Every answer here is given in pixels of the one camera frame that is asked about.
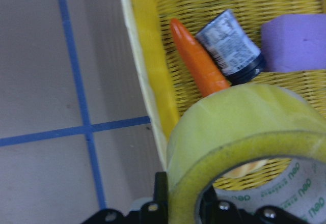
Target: yellow packing tape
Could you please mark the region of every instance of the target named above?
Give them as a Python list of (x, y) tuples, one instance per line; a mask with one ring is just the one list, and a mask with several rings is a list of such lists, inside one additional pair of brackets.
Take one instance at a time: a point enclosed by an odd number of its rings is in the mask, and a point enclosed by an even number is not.
[(297, 94), (239, 85), (195, 103), (168, 144), (169, 223), (198, 223), (202, 192), (216, 177), (262, 158), (326, 161), (326, 119)]

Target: blue grid line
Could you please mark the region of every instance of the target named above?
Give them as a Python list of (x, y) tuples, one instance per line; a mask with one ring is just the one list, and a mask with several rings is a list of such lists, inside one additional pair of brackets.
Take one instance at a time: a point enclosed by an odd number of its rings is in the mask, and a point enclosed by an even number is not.
[(149, 124), (149, 123), (151, 123), (149, 117), (143, 116), (143, 117), (137, 117), (132, 119), (95, 124), (92, 125), (92, 127), (93, 127), (93, 132), (98, 132), (98, 131), (112, 130), (112, 129), (118, 129), (118, 128), (129, 127), (129, 126), (138, 126), (138, 125)]
[(64, 128), (64, 129), (58, 129), (52, 131), (25, 134), (20, 136), (4, 137), (4, 138), (0, 138), (0, 147), (31, 143), (31, 142), (36, 142), (36, 141), (41, 141), (46, 139), (64, 137), (64, 136), (73, 136), (73, 135), (87, 134), (93, 132), (107, 131), (107, 130), (119, 129), (124, 127), (130, 127), (130, 126), (144, 125), (144, 124), (150, 124), (150, 119), (148, 116), (99, 123), (99, 124), (91, 125), (91, 127), (77, 126), (77, 127), (70, 127), (70, 128)]
[[(83, 125), (91, 129), (91, 122), (90, 122), (89, 112), (87, 108), (87, 101), (84, 92), (82, 74), (79, 68), (78, 55), (76, 51), (72, 25), (69, 17), (67, 0), (58, 0), (58, 1), (59, 1), (59, 7), (60, 7), (61, 17), (62, 17), (62, 25), (65, 32), (67, 48), (70, 57), (70, 63), (71, 63), (73, 77), (75, 81), (75, 87), (78, 95), (79, 109), (80, 109), (81, 117), (83, 119)], [(87, 132), (85, 134), (85, 137), (87, 140), (99, 207), (100, 209), (105, 209), (106, 201), (104, 196), (104, 189), (103, 189), (102, 178), (100, 174), (95, 142), (94, 142), (92, 132)]]

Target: metal bolt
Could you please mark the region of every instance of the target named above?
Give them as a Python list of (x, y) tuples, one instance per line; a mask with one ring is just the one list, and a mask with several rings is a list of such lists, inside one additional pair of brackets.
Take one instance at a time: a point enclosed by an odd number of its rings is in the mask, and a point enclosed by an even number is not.
[(150, 204), (148, 206), (148, 211), (150, 212), (154, 212), (154, 211), (157, 211), (158, 210), (158, 204)]
[(264, 216), (270, 219), (276, 218), (276, 213), (272, 209), (264, 209)]
[(228, 210), (228, 209), (230, 209), (230, 204), (228, 202), (226, 202), (226, 201), (221, 201), (219, 203), (219, 208), (221, 210)]
[(105, 221), (106, 221), (106, 222), (112, 222), (112, 221), (114, 221), (116, 218), (117, 218), (117, 214), (116, 214), (116, 212), (112, 212), (112, 211), (110, 211), (110, 212), (107, 213), (107, 215), (106, 215), (106, 217), (105, 217)]

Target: purple sponge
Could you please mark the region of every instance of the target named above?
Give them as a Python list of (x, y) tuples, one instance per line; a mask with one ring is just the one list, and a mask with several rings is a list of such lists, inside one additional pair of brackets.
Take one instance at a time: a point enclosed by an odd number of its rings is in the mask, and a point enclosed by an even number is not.
[(263, 24), (267, 71), (326, 69), (326, 14), (287, 14)]

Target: carrot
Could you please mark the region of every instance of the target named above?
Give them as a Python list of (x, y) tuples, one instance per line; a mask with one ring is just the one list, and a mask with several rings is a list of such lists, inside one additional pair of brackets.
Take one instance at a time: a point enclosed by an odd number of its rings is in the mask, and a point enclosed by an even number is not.
[(195, 83), (206, 97), (214, 92), (230, 87), (214, 61), (203, 46), (192, 36), (186, 27), (176, 18), (171, 19), (170, 28), (173, 41), (193, 76)]

